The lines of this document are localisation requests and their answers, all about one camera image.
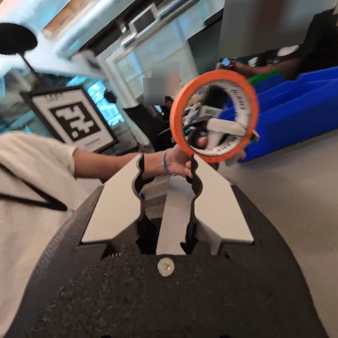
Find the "green bin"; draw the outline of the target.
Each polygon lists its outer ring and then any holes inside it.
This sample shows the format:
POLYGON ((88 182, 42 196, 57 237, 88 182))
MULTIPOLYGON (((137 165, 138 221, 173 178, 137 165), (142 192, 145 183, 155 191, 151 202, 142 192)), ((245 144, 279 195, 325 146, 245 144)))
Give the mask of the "green bin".
POLYGON ((251 78, 249 78, 247 81, 252 85, 252 86, 256 86, 257 84, 259 84, 260 82, 263 82, 265 80, 268 80, 269 78, 272 78, 274 76, 278 76, 280 74, 279 69, 275 69, 271 72, 268 72, 266 74, 257 74, 256 76, 253 76, 251 78))

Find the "printed marker sign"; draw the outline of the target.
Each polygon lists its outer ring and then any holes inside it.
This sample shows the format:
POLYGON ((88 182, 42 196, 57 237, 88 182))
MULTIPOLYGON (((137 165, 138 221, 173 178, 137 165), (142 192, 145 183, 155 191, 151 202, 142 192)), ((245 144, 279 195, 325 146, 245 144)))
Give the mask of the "printed marker sign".
POLYGON ((46 87, 20 95, 49 133, 65 144, 100 154, 119 143, 82 85, 46 87))

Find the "black round lamp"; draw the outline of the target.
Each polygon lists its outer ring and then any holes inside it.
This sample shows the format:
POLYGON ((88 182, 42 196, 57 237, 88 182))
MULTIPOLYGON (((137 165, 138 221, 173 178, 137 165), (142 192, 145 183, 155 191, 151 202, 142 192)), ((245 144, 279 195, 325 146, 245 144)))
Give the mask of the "black round lamp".
POLYGON ((39 75, 25 57, 25 54, 34 50, 37 45, 37 37, 29 28, 16 23, 0 23, 0 54, 21 57, 30 72, 39 80, 39 75))

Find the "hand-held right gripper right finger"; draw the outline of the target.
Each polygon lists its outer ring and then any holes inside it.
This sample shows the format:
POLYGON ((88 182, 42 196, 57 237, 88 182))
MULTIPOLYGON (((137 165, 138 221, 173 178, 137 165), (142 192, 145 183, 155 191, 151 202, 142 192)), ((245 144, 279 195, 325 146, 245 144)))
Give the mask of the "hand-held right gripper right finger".
POLYGON ((212 255, 223 244, 254 244, 253 235, 234 193, 234 186, 198 155, 191 157, 192 191, 190 218, 181 247, 191 254, 198 242, 206 242, 212 255))

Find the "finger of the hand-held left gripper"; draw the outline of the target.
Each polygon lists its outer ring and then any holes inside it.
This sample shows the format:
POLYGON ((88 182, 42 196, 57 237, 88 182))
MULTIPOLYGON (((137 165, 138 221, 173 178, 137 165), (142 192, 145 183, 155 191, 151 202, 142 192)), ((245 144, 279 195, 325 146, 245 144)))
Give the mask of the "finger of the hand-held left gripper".
POLYGON ((246 136, 245 127, 237 121, 211 118, 207 122, 207 129, 216 133, 224 133, 234 136, 246 136))
POLYGON ((252 143, 257 143, 260 140, 260 136, 257 133, 257 131, 253 131, 250 141, 248 142, 248 144, 241 149, 236 155, 234 155, 232 158, 229 158, 226 160, 226 166, 230 167, 236 163, 238 163, 239 161, 243 160, 246 158, 246 151, 247 148, 252 144, 252 143))

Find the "orange tape roll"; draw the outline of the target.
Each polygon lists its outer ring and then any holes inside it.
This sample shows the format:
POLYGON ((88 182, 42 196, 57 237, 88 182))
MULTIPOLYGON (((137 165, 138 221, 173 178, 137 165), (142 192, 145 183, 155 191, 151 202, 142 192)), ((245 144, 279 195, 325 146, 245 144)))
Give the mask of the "orange tape roll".
POLYGON ((170 113, 170 129, 175 142, 188 155, 196 154, 207 163, 225 161, 236 155, 250 141, 259 120, 259 102, 255 89, 244 76, 230 70, 214 70, 202 74, 185 85, 176 96, 170 113), (206 149, 190 146, 184 138, 182 115, 195 101, 196 94, 207 86, 218 86, 232 99, 235 120, 246 129, 246 136, 209 131, 206 149))

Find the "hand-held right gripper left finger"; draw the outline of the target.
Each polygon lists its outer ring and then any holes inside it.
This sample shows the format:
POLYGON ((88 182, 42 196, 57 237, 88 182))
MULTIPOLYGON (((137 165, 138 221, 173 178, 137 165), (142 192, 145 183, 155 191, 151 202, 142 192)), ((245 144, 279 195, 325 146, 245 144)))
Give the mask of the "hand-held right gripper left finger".
POLYGON ((103 186, 82 235, 82 245, 104 244, 104 255, 136 245, 142 254, 156 252, 156 226, 144 210, 144 155, 138 154, 103 186))

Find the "blue plastic storage bin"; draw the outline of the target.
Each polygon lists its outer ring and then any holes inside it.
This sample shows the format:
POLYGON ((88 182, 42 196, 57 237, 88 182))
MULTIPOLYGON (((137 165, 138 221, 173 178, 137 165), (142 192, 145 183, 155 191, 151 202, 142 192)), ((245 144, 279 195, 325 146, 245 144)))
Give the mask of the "blue plastic storage bin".
POLYGON ((256 126, 258 142, 247 146, 242 163, 336 130, 338 127, 337 82, 261 112, 256 126))
POLYGON ((268 80, 260 82, 259 84, 253 87, 255 88, 257 94, 261 94, 263 92, 269 91, 272 88, 280 85, 281 83, 283 83, 283 81, 284 81, 283 76, 279 74, 278 76, 269 78, 268 80))
POLYGON ((337 84, 337 67, 302 73, 294 80, 285 80, 269 91, 257 94, 260 113, 306 97, 316 96, 324 88, 337 84))

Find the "person's left hand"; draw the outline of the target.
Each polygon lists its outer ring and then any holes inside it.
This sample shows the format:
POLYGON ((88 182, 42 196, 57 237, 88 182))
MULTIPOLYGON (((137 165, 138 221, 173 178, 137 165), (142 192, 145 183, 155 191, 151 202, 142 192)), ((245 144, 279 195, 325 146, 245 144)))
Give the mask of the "person's left hand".
POLYGON ((167 151, 166 164, 171 174, 192 179, 191 157, 178 144, 167 151))

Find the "blue wristband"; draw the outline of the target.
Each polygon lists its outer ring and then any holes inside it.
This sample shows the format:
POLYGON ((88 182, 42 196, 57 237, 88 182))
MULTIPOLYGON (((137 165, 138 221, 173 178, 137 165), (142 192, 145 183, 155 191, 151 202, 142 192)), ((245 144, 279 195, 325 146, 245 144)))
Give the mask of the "blue wristband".
POLYGON ((164 152, 163 152, 163 155, 162 155, 162 167, 163 167, 163 170, 165 172, 166 175, 169 175, 169 176, 175 176, 174 174, 171 174, 167 168, 167 164, 166 164, 166 154, 167 154, 167 151, 169 149, 166 149, 164 152))

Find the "person's left forearm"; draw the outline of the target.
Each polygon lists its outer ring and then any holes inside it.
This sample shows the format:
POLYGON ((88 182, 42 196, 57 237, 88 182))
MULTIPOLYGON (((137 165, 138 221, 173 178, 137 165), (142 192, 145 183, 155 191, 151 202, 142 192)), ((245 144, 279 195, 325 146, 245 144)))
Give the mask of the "person's left forearm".
POLYGON ((161 151, 152 154, 130 153, 123 156, 108 156, 78 149, 73 153, 74 176, 78 179, 107 181, 138 155, 143 155, 144 158, 143 179, 164 176, 167 173, 162 164, 163 153, 161 151))

